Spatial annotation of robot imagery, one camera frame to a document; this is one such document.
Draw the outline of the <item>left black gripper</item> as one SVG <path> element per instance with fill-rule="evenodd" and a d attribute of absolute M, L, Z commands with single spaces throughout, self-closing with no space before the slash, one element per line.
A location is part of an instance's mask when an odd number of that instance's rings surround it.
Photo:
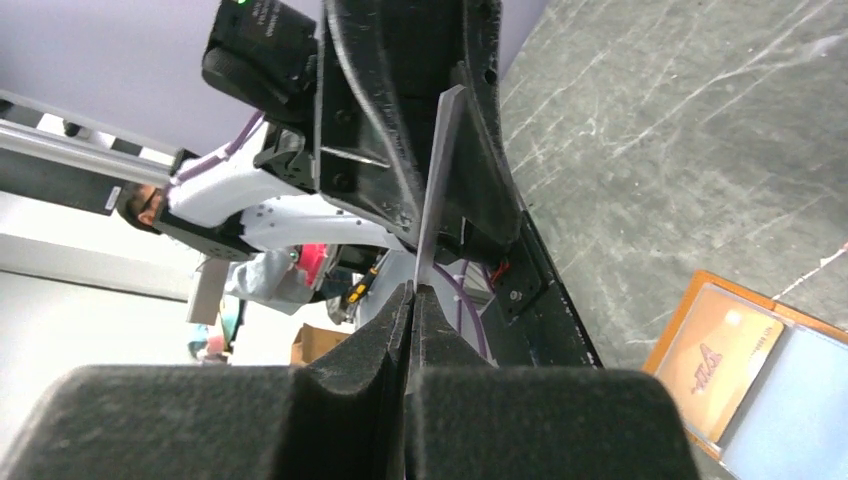
<path fill-rule="evenodd" d="M 321 195 L 419 240 L 424 185 L 385 50 L 379 1 L 327 1 L 319 50 L 316 161 Z M 212 88 L 283 123 L 311 118 L 316 22 L 281 1 L 220 3 L 201 62 Z"/>

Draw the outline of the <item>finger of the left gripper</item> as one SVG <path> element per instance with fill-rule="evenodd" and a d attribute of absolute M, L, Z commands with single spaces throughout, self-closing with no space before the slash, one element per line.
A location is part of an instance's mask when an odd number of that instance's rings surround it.
<path fill-rule="evenodd" d="M 476 262 L 505 257 L 520 230 L 514 183 L 506 168 L 499 111 L 499 1 L 461 1 L 452 85 L 465 88 L 439 242 Z"/>

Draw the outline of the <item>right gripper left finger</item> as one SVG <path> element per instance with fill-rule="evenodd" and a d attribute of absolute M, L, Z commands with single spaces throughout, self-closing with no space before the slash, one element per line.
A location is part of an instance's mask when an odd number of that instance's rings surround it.
<path fill-rule="evenodd" d="M 400 479 L 414 305 L 305 366 L 94 365 L 43 396 L 5 479 Z"/>

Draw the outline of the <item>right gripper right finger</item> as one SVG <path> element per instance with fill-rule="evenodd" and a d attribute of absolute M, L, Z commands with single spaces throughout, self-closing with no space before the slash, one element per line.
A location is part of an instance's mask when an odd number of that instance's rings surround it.
<path fill-rule="evenodd" d="M 494 367 L 430 287 L 410 306 L 410 479 L 695 479 L 677 408 L 655 378 L 592 367 Z"/>

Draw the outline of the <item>white striped credit card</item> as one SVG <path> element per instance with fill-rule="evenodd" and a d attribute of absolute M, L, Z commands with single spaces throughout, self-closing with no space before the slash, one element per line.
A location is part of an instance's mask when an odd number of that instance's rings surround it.
<path fill-rule="evenodd" d="M 466 88 L 456 85 L 441 93 L 435 118 L 430 164 L 417 246 L 414 283 L 429 285 L 436 241 L 446 198 L 448 175 L 457 132 L 466 105 Z"/>

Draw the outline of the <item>gold credit card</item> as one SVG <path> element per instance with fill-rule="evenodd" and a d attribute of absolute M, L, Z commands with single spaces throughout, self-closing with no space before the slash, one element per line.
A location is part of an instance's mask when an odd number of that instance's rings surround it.
<path fill-rule="evenodd" d="M 647 370 L 690 430 L 717 445 L 785 328 L 764 308 L 707 283 L 684 306 L 682 321 Z"/>

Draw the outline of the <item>orange leather card holder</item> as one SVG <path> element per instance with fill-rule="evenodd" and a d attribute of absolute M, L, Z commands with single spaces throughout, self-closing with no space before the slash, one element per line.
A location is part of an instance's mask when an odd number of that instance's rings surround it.
<path fill-rule="evenodd" d="M 844 331 L 699 270 L 643 368 L 733 477 L 846 477 Z"/>

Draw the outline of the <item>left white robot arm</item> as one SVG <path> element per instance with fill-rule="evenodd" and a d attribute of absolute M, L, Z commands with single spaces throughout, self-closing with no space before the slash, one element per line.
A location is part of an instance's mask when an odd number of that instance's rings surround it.
<path fill-rule="evenodd" d="M 175 163 L 155 224 L 223 259 L 327 243 L 495 264 L 523 214 L 507 172 L 498 1 L 220 3 L 203 80 L 259 111 Z"/>

